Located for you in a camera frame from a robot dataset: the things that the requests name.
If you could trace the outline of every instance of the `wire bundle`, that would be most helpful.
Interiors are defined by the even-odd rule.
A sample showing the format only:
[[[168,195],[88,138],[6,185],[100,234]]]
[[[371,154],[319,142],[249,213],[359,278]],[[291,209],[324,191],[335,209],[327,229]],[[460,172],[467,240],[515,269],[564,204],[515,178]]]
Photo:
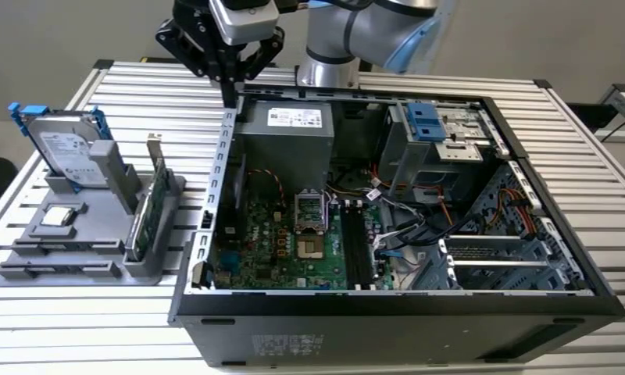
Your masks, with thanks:
[[[505,195],[509,197],[511,201],[516,201],[517,199],[525,199],[525,196],[519,190],[508,189],[508,188],[500,189],[499,190],[499,205],[496,207],[496,212],[493,213],[493,217],[491,218],[489,223],[487,224],[487,227],[492,227],[499,222],[499,219],[504,211],[503,200],[504,200]],[[529,234],[535,234],[537,232],[537,229],[535,227],[535,223],[532,221],[531,215],[527,212],[525,207],[516,205],[513,208],[517,210],[517,214],[521,217],[523,225],[525,226],[527,232]]]
[[[373,164],[371,174],[373,175],[373,178],[376,178],[380,181],[380,184],[384,187],[387,187],[387,188],[392,187],[392,184],[389,182],[384,182],[380,179],[380,176],[377,175],[377,164]],[[432,185],[432,186],[413,185],[413,187],[420,188],[420,189],[428,189],[428,190],[436,190],[437,191],[437,199],[440,200],[441,211],[445,213],[447,222],[449,223],[449,225],[453,225],[453,221],[451,220],[449,211],[447,210],[447,206],[445,206],[445,193],[444,193],[444,190],[441,189],[441,185]]]
[[[279,177],[271,170],[249,170],[248,171],[248,176],[252,175],[253,173],[267,173],[273,177],[275,183],[279,185],[279,192],[280,192],[280,201],[283,202],[283,207],[285,206],[284,204],[284,190],[283,190],[283,183],[280,182]]]

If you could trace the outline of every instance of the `sticker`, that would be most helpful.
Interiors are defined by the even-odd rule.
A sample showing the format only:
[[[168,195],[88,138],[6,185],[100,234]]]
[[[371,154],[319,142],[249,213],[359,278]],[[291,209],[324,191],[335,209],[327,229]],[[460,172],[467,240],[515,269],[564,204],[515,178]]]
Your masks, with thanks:
[[[103,172],[88,158],[88,142],[77,134],[42,131],[40,138],[45,143],[51,158],[63,170],[64,176],[81,186],[107,186]]]
[[[383,195],[381,191],[377,190],[377,189],[373,189],[368,192],[368,194],[365,195],[365,197],[373,201],[377,197],[380,197]]]
[[[259,356],[319,355],[323,334],[253,334],[252,347]]]
[[[268,125],[271,127],[323,127],[320,109],[272,108]]]
[[[373,188],[379,187],[381,184],[383,184],[383,181],[377,177],[373,177],[371,179],[371,185],[373,185]]]

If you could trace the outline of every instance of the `orange wire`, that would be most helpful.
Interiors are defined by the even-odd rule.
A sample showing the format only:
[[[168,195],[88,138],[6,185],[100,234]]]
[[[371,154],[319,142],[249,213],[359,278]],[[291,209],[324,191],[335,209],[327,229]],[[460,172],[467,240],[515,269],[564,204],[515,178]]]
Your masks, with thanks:
[[[377,176],[377,164],[373,164],[372,174],[373,174],[375,178],[380,179],[380,177]],[[392,187],[392,184],[389,182],[384,182],[383,180],[380,180],[380,184],[383,186],[385,186],[387,188]],[[443,192],[441,185],[432,185],[432,186],[413,185],[413,187],[420,188],[420,189],[435,189],[435,190],[437,190],[437,198],[440,199],[440,207],[441,207],[441,211],[445,213],[447,222],[449,223],[449,225],[455,225],[455,222],[451,219],[449,211],[447,210],[445,194]]]
[[[519,190],[516,189],[507,189],[507,190],[515,193],[521,199],[525,199],[525,195],[523,195],[523,193]],[[537,229],[535,227],[535,222],[531,219],[527,209],[523,207],[519,207],[517,209],[523,212],[521,218],[524,219],[524,221],[527,221],[525,224],[531,227],[532,233],[536,233]]]
[[[520,195],[523,197],[523,194],[520,191],[515,191],[513,189],[500,189],[499,191],[499,207],[496,209],[496,212],[493,214],[493,217],[491,218],[488,226],[491,227],[495,223],[495,221],[500,217],[500,213],[503,212],[503,194],[507,193],[509,195],[509,198],[515,200],[516,195]],[[521,210],[521,207],[515,207],[519,213],[519,216],[521,217],[523,225],[527,228],[528,233],[536,233],[537,230],[535,228],[535,223],[531,221],[531,218],[528,214]]]

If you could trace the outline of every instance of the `floor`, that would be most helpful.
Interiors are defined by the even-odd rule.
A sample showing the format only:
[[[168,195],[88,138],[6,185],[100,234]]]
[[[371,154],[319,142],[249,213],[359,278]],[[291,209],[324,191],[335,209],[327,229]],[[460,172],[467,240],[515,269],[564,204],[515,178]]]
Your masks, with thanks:
[[[21,135],[12,121],[0,121],[0,157],[12,160],[17,168],[28,161],[33,147],[30,140]]]

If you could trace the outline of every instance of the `expansion slot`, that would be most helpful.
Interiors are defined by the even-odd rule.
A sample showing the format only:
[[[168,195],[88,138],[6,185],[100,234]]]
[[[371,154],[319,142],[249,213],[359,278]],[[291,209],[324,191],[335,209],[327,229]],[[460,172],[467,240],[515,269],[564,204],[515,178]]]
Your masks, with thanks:
[[[345,252],[347,286],[368,288],[373,283],[363,208],[341,208],[343,250]]]

